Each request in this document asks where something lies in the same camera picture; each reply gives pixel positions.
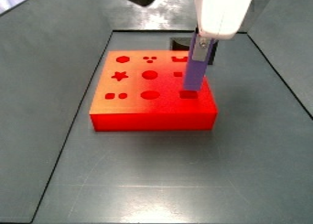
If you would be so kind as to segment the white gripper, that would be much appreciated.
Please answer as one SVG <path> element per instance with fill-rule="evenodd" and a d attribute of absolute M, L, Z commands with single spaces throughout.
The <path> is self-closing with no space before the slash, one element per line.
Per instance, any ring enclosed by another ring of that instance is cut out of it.
<path fill-rule="evenodd" d="M 230 39 L 244 22 L 252 0 L 194 0 L 197 26 L 193 60 L 205 61 L 215 39 Z"/>

